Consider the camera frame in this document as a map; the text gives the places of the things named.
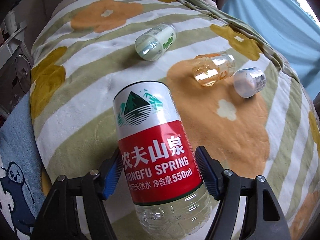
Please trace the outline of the red-label plastic water bottle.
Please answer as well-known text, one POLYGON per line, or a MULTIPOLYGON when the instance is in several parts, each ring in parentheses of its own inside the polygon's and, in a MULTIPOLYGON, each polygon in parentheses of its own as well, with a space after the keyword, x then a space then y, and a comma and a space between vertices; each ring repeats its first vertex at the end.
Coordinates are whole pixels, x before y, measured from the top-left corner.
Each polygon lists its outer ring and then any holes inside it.
POLYGON ((113 100, 118 147, 136 214, 157 239, 199 230, 212 206, 170 89, 139 81, 113 100))

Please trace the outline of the amber clear plastic cup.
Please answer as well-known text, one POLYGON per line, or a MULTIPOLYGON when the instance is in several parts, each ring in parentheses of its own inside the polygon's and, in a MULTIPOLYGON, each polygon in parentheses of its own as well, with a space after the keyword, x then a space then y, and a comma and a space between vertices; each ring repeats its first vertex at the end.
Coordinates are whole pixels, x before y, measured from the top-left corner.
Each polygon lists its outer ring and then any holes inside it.
POLYGON ((225 80, 235 72, 235 58, 227 52, 198 57, 193 59, 191 65, 195 80, 205 87, 225 80))

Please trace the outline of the blue white cartoon rug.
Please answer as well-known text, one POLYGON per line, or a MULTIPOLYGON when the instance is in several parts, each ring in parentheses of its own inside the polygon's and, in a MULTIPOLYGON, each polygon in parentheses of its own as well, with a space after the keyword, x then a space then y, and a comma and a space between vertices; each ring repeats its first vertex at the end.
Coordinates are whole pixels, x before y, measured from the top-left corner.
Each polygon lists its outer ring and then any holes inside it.
POLYGON ((29 239, 45 196, 42 162, 26 94, 1 127, 1 213, 18 239, 29 239))

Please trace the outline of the floral striped blanket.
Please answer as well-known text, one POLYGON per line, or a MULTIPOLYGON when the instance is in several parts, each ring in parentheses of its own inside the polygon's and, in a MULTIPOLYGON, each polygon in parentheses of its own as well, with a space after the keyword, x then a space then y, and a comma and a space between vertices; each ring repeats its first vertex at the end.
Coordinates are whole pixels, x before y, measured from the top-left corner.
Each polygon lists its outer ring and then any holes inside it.
POLYGON ((267 178, 292 239, 319 215, 318 116, 296 71, 251 26, 202 0, 64 0, 36 39, 30 110, 50 179, 96 168, 117 147, 112 101, 136 81, 171 91, 192 147, 226 168, 267 178), (172 24, 176 41, 156 61, 136 39, 172 24), (226 51, 236 68, 259 67, 266 87, 242 99, 227 79, 212 87, 191 74, 192 59, 226 51))

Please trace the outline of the small white yogurt bottle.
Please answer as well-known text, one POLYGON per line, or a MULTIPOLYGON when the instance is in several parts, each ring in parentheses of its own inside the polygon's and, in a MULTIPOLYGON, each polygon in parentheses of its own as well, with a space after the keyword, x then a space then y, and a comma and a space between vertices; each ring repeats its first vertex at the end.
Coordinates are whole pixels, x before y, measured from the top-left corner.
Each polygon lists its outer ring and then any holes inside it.
POLYGON ((233 87, 242 98, 251 98, 266 86, 266 76, 258 67, 238 70, 233 75, 233 87))

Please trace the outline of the white bedside shelf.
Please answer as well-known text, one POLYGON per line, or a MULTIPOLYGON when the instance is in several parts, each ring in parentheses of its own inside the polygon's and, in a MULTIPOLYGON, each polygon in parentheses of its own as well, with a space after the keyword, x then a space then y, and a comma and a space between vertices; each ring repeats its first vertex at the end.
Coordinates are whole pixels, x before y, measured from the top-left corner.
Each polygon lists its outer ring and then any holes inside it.
POLYGON ((27 28, 26 21, 17 23, 15 11, 11 10, 5 17, 3 25, 10 36, 1 45, 1 68, 10 60, 17 49, 20 49, 27 59, 31 61, 31 55, 24 42, 25 30, 27 28))

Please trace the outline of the light blue hanging cloth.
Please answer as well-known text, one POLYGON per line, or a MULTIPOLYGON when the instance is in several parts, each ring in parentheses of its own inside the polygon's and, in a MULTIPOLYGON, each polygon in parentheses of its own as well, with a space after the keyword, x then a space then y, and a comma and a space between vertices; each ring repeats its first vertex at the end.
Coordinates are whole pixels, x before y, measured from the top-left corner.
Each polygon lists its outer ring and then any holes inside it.
POLYGON ((227 14, 249 24, 296 71, 312 99, 319 94, 319 26, 293 0, 228 0, 227 14))

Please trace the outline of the green-tinted clear bottle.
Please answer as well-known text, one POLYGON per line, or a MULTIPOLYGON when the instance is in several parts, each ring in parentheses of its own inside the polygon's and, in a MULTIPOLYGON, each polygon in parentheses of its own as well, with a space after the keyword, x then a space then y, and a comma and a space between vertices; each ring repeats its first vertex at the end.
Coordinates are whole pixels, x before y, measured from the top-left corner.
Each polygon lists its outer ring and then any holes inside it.
POLYGON ((177 31, 172 24, 159 24, 135 41, 136 53, 146 61, 156 61, 172 46, 176 41, 177 31))

